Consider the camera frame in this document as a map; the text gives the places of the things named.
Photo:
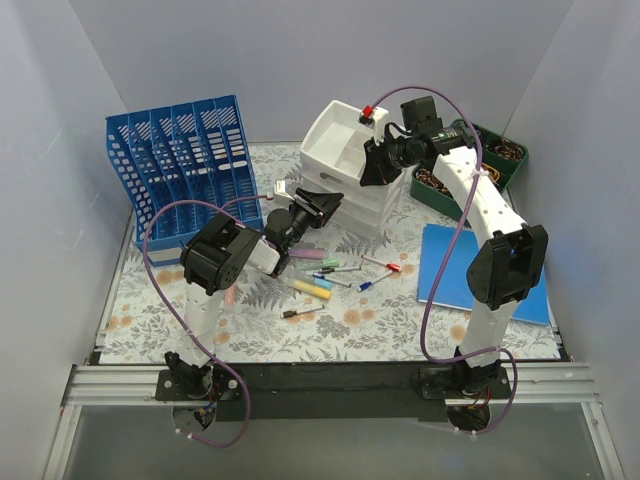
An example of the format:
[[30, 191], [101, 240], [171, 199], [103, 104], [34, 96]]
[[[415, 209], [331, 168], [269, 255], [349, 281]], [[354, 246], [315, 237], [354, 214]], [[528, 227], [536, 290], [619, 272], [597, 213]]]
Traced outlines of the white drawer organizer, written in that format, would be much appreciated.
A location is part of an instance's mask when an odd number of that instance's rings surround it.
[[384, 186], [361, 187], [365, 166], [364, 143], [372, 131], [358, 122], [360, 110], [333, 100], [307, 132], [299, 151], [302, 188], [312, 192], [343, 193], [331, 221], [352, 234], [374, 238], [397, 206], [404, 177]]

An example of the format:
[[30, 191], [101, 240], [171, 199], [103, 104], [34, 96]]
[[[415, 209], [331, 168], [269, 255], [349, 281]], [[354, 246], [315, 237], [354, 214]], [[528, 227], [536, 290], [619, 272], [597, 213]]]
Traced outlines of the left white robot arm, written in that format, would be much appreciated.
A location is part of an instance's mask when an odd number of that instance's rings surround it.
[[306, 231], [323, 228], [343, 198], [342, 193], [298, 188], [287, 207], [269, 213], [262, 232], [219, 213], [186, 244], [180, 264], [187, 286], [187, 339], [176, 352], [165, 354], [171, 382], [183, 395], [200, 400], [213, 391], [210, 354], [217, 317], [224, 294], [244, 268], [278, 277]]

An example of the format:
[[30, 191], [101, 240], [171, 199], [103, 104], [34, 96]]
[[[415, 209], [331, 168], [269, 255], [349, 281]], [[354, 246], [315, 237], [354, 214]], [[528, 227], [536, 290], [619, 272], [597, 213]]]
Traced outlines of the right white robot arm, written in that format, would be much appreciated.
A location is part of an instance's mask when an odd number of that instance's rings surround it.
[[503, 339], [518, 305], [541, 279], [548, 233], [529, 225], [505, 202], [482, 167], [483, 148], [473, 124], [463, 118], [445, 126], [432, 96], [402, 104], [404, 126], [384, 122], [366, 106], [359, 122], [374, 132], [364, 144], [363, 187], [382, 186], [419, 165], [435, 175], [461, 209], [460, 227], [470, 226], [479, 251], [466, 272], [474, 298], [462, 343], [449, 359], [430, 357], [432, 385], [475, 397], [498, 380]]

